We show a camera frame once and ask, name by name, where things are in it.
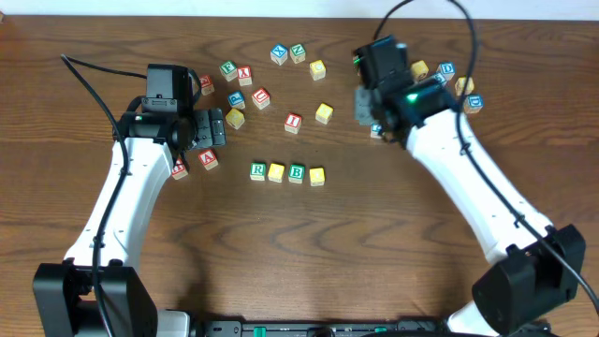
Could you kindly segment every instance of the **white wall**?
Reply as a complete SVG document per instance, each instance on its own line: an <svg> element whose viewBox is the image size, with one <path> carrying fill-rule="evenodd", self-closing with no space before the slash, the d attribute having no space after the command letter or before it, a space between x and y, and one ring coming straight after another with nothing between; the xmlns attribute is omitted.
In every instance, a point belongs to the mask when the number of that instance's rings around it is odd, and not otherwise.
<svg viewBox="0 0 599 337"><path fill-rule="evenodd" d="M399 0L0 0L5 14L380 18ZM461 0L477 19L599 21L599 0ZM394 17L459 18L446 0L418 0Z"/></svg>

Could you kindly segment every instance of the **wooden cube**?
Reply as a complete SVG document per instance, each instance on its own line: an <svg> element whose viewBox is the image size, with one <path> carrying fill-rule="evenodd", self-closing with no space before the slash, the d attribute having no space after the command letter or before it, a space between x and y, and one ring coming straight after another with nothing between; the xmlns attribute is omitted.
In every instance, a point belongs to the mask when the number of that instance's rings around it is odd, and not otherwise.
<svg viewBox="0 0 599 337"><path fill-rule="evenodd" d="M240 79L240 86L252 84L252 70L249 66L237 69L237 77Z"/></svg>
<svg viewBox="0 0 599 337"><path fill-rule="evenodd" d="M236 130L239 130L240 127L245 123L245 117L243 117L243 113L241 113L237 109L231 109L231 111L225 117L226 123L231 125Z"/></svg>
<svg viewBox="0 0 599 337"><path fill-rule="evenodd" d="M266 164L252 163L250 167L250 179L264 182L266 180Z"/></svg>
<svg viewBox="0 0 599 337"><path fill-rule="evenodd" d="M321 60L310 63L310 75L312 75L312 80L314 81L324 79L327 76L325 64Z"/></svg>
<svg viewBox="0 0 599 337"><path fill-rule="evenodd" d="M325 184L325 169L310 168L310 186L322 186Z"/></svg>
<svg viewBox="0 0 599 337"><path fill-rule="evenodd" d="M226 61L221 65L221 74L223 74L226 81L233 81L237 78L237 67L233 62Z"/></svg>
<svg viewBox="0 0 599 337"><path fill-rule="evenodd" d="M291 46L291 60L293 60L293 63L295 64L306 60L306 50L303 49L301 44Z"/></svg>
<svg viewBox="0 0 599 337"><path fill-rule="evenodd" d="M289 53L287 52L287 48L285 48L285 46L281 43L277 43L277 45L274 46L272 51L270 51L270 59L279 66L287 60L288 56Z"/></svg>
<svg viewBox="0 0 599 337"><path fill-rule="evenodd" d="M371 138L381 139L383 137L383 135L380 134L382 129L383 129L383 127L381 125L378 125L378 124L371 125Z"/></svg>
<svg viewBox="0 0 599 337"><path fill-rule="evenodd" d="M297 114L289 113L285 120L285 131L298 134L301 126L301 116Z"/></svg>
<svg viewBox="0 0 599 337"><path fill-rule="evenodd" d="M318 107L318 110L316 111L316 120L322 124L327 124L332 116L333 108L325 103L321 103L320 107Z"/></svg>
<svg viewBox="0 0 599 337"><path fill-rule="evenodd" d="M172 168L171 175L175 180L180 180L182 177L187 175L187 169L185 168L185 165L183 164L181 158L177 159L177 162Z"/></svg>
<svg viewBox="0 0 599 337"><path fill-rule="evenodd" d="M456 95L461 95L461 91L464 88L464 83L466 82L466 77L460 77L456 81ZM468 86L466 87L466 94L469 95L475 89L475 81L470 78L468 81Z"/></svg>
<svg viewBox="0 0 599 337"><path fill-rule="evenodd" d="M422 81L427 77L427 74L429 74L429 68L424 61L412 63L410 66L410 71L412 72L412 78L414 81Z"/></svg>
<svg viewBox="0 0 599 337"><path fill-rule="evenodd" d="M443 62L437 67L437 73L443 75L446 81L451 81L454 75L456 75L456 67L453 62Z"/></svg>
<svg viewBox="0 0 599 337"><path fill-rule="evenodd" d="M289 168L289 182L290 183L303 183L303 174L306 168L302 165L292 165Z"/></svg>
<svg viewBox="0 0 599 337"><path fill-rule="evenodd" d="M203 95L209 95L214 92L214 84L209 75L199 77L199 87Z"/></svg>
<svg viewBox="0 0 599 337"><path fill-rule="evenodd" d="M283 181L283 173L285 173L285 167L283 165L270 164L269 180L271 182L281 183Z"/></svg>
<svg viewBox="0 0 599 337"><path fill-rule="evenodd" d="M236 91L235 93L229 95L227 100L231 108L245 109L245 100L243 99L241 91Z"/></svg>
<svg viewBox="0 0 599 337"><path fill-rule="evenodd" d="M205 169L213 169L218 165L216 155L212 150L206 150L197 156Z"/></svg>
<svg viewBox="0 0 599 337"><path fill-rule="evenodd" d="M270 104L270 95L264 88L260 88L252 94L252 100L262 110Z"/></svg>
<svg viewBox="0 0 599 337"><path fill-rule="evenodd" d="M479 112L485 103L483 102L483 97L481 95L469 95L466 97L464 101L464 112L468 114L473 114Z"/></svg>
<svg viewBox="0 0 599 337"><path fill-rule="evenodd" d="M446 84L447 84L447 80L446 80L446 78L443 76L443 74L441 74L441 73L434 73L434 75L432 75L432 76L433 76L434 78L436 78L436 79L437 79L437 81L438 81L438 82L439 82L441 85L443 85L443 86L446 86Z"/></svg>

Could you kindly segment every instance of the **wood grain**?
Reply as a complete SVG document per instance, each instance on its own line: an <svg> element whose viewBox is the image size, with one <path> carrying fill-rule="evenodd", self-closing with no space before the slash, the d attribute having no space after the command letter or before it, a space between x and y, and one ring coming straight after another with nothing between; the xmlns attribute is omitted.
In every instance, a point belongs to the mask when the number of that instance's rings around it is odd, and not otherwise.
<svg viewBox="0 0 599 337"><path fill-rule="evenodd" d="M394 319L449 315L488 269L472 231L430 174L353 120L358 77L351 51L377 21L214 18L6 17L0 25L0 330L42 335L31 282L61 261L87 221L110 161L110 125L67 72L61 53L144 72L148 63L210 74L202 107L227 108L237 89L218 66L252 67L246 97L265 87L270 106L248 101L246 123L227 129L220 165L164 186L142 255L141 277L162 308L246 319ZM583 274L599 288L599 59L596 22L479 21L476 91L486 107L473 129L505 174L557 227L587 240ZM430 68L466 65L462 21L394 20L386 32ZM277 66L275 43L302 43L306 62ZM308 62L322 59L323 81ZM142 95L139 79L83 69L115 114ZM314 120L321 102L334 115ZM299 134L284 130L304 116ZM254 160L323 166L327 183L249 180ZM582 290L548 315L557 333L594 335Z"/></svg>

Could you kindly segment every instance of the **green light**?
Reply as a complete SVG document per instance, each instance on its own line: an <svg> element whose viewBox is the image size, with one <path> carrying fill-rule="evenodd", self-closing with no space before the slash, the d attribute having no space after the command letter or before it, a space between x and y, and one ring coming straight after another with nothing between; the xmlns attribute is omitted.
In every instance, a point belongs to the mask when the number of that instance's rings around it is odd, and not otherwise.
<svg viewBox="0 0 599 337"><path fill-rule="evenodd" d="M410 95L406 96L406 98L408 99L408 101L410 103L414 103L418 99L418 94L410 94Z"/></svg>

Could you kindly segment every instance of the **green block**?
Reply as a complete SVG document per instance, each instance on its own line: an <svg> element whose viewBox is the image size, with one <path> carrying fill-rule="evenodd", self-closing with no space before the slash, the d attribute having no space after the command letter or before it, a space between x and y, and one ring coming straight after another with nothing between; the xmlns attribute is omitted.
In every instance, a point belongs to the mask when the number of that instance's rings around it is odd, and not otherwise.
<svg viewBox="0 0 599 337"><path fill-rule="evenodd" d="M233 65L233 63L231 61L226 61L221 66L221 71L225 75L230 74L232 71L235 71L236 69L237 69L237 67L235 65Z"/></svg>
<svg viewBox="0 0 599 337"><path fill-rule="evenodd" d="M291 52L293 52L294 55L298 56L302 55L303 53L306 53L306 50L303 49L302 45L297 44L291 47Z"/></svg>
<svg viewBox="0 0 599 337"><path fill-rule="evenodd" d="M252 180L265 180L266 177L266 164L252 163L250 167L250 179Z"/></svg>
<svg viewBox="0 0 599 337"><path fill-rule="evenodd" d="M254 328L254 337L266 337L266 328Z"/></svg>
<svg viewBox="0 0 599 337"><path fill-rule="evenodd" d="M289 168L289 181L291 183L302 183L305 172L306 168L302 165L292 165Z"/></svg>

